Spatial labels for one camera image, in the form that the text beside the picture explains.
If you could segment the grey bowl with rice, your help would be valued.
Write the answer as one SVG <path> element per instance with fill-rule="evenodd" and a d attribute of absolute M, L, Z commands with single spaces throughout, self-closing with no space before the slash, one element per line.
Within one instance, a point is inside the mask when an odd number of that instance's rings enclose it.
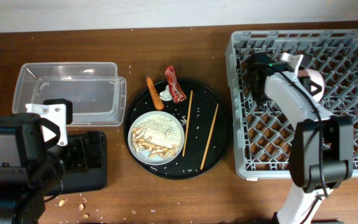
<path fill-rule="evenodd" d="M 185 143 L 181 122 L 163 111 L 140 115 L 129 126 L 130 153 L 142 164 L 164 165 L 178 157 Z"/>

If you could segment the orange carrot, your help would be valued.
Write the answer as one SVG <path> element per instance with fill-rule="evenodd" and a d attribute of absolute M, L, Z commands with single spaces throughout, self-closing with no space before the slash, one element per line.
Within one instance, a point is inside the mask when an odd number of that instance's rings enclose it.
<path fill-rule="evenodd" d="M 164 109 L 164 103 L 160 99 L 160 96 L 155 89 L 155 85 L 150 77 L 146 78 L 147 87 L 149 89 L 150 95 L 152 97 L 153 104 L 155 106 L 156 110 L 163 110 Z"/>

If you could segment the wooden chopstick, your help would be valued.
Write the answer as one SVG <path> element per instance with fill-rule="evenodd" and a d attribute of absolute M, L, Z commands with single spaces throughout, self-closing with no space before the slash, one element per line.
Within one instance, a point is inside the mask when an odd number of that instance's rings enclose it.
<path fill-rule="evenodd" d="M 188 130 L 189 130 L 189 127 L 190 127 L 190 117 L 191 117 L 192 102 L 193 102 L 193 90 L 191 90 L 191 92 L 190 92 L 190 99 L 189 99 L 189 105 L 188 105 L 188 114 L 187 114 L 187 118 L 186 118 L 185 141 L 184 141 L 184 145 L 183 145 L 182 157 L 185 157 L 185 153 L 186 153 L 186 144 L 187 144 L 187 140 L 188 140 Z"/>
<path fill-rule="evenodd" d="M 203 170 L 204 166 L 205 166 L 206 157 L 207 157 L 208 151 L 209 151 L 209 145 L 210 145 L 210 142 L 211 142 L 211 138 L 212 138 L 213 131 L 214 131 L 214 126 L 215 126 L 215 123 L 216 123 L 216 117 L 218 115 L 218 110 L 219 110 L 219 103 L 217 103 L 216 109 L 214 111 L 214 116 L 213 116 L 213 120 L 211 122 L 211 127 L 210 127 L 210 130 L 209 130 L 208 139 L 207 139 L 207 142 L 206 142 L 206 147 L 204 149 L 204 154 L 203 154 L 203 158 L 202 158 L 201 165 L 200 165 L 200 170 Z"/>

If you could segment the white tissue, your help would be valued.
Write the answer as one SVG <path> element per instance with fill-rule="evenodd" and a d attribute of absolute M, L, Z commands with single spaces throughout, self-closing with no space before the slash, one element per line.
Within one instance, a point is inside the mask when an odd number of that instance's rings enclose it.
<path fill-rule="evenodd" d="M 168 85 L 165 87 L 164 91 L 161 91 L 159 93 L 159 97 L 162 101 L 172 101 L 173 100 Z"/>

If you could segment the red snack wrapper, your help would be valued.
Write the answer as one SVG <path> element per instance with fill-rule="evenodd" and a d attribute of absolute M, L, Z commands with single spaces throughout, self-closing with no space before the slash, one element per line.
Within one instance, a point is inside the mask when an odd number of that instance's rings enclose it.
<path fill-rule="evenodd" d="M 167 78 L 168 87 L 169 87 L 170 94 L 173 98 L 173 102 L 180 103 L 184 101 L 186 99 L 186 95 L 184 94 L 183 90 L 181 89 L 178 83 L 176 72 L 173 65 L 169 65 L 165 69 L 165 76 Z"/>

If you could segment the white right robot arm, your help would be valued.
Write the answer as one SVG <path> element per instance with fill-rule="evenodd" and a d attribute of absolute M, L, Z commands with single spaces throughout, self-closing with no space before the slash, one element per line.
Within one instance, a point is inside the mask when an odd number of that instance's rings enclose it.
<path fill-rule="evenodd" d="M 303 68 L 303 55 L 266 53 L 246 59 L 247 87 L 257 103 L 273 101 L 295 130 L 288 161 L 293 185 L 272 223 L 311 223 L 329 194 L 352 177 L 354 125 L 324 108 L 324 79 Z"/>

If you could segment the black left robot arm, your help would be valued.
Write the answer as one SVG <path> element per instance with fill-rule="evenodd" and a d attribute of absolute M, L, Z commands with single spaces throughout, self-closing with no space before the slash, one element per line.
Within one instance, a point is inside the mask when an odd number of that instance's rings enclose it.
<path fill-rule="evenodd" d="M 72 102 L 45 100 L 26 109 L 0 117 L 0 223 L 38 223 L 46 195 L 63 184 L 71 162 L 66 126 Z"/>

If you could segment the grey dishwasher rack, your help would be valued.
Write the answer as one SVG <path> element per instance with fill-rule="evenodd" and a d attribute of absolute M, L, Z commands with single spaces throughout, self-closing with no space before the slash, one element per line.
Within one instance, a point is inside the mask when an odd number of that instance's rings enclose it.
<path fill-rule="evenodd" d="M 303 55 L 302 68 L 323 76 L 321 104 L 354 125 L 354 170 L 358 178 L 358 29 L 243 30 L 232 33 L 225 52 L 231 91 L 236 174 L 245 180 L 287 179 L 294 130 L 272 101 L 257 104 L 247 88 L 245 62 L 254 53 L 279 61 Z"/>

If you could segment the black rectangular waste bin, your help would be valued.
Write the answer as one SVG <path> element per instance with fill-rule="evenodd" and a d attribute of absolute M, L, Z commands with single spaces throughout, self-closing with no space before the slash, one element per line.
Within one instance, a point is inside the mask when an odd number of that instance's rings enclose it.
<path fill-rule="evenodd" d="M 68 136 L 65 146 L 65 174 L 47 195 L 82 193 L 107 186 L 107 141 L 102 131 L 88 131 Z"/>

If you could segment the clear plastic storage bin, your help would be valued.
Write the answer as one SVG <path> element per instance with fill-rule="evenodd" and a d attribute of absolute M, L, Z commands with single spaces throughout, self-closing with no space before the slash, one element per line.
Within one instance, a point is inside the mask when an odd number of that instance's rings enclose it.
<path fill-rule="evenodd" d="M 127 83 L 113 62 L 26 63 L 21 67 L 13 113 L 28 103 L 64 98 L 73 103 L 72 126 L 120 126 L 126 108 Z"/>

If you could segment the round black tray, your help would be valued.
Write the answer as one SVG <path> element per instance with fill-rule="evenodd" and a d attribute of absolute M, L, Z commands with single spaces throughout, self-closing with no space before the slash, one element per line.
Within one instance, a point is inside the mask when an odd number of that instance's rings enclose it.
<path fill-rule="evenodd" d="M 232 137 L 231 115 L 219 94 L 208 85 L 196 80 L 180 78 L 178 79 L 178 83 L 186 96 L 190 96 L 190 92 L 193 90 L 193 102 L 185 157 L 182 157 L 182 154 L 180 153 L 178 157 L 167 164 L 150 166 L 140 163 L 131 154 L 136 163 L 147 172 L 170 180 L 190 179 L 211 170 L 225 156 L 229 149 L 230 138 Z M 219 110 L 209 145 L 208 155 L 206 157 L 204 169 L 200 170 L 217 103 L 219 103 Z M 126 137 L 128 151 L 127 134 L 129 126 L 140 115 L 154 110 L 155 107 L 148 89 L 141 91 L 130 104 L 124 121 L 124 136 Z M 166 102 L 163 111 L 176 117 L 176 119 L 181 122 L 184 131 L 186 130 L 188 100 L 178 104 L 175 104 L 172 101 Z"/>

